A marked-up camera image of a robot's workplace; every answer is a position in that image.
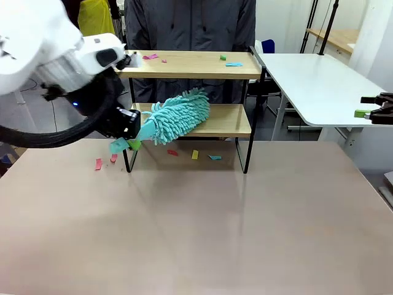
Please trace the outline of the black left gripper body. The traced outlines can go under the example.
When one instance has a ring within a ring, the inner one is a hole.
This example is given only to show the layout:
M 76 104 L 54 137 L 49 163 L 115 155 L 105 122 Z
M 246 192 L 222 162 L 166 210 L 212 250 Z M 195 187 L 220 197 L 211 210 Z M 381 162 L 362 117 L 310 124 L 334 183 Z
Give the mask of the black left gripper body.
M 83 88 L 69 94 L 70 104 L 85 121 L 94 120 L 84 136 L 97 131 L 110 138 L 134 139 L 141 126 L 141 112 L 128 111 L 118 101 L 124 91 L 117 75 L 98 75 Z

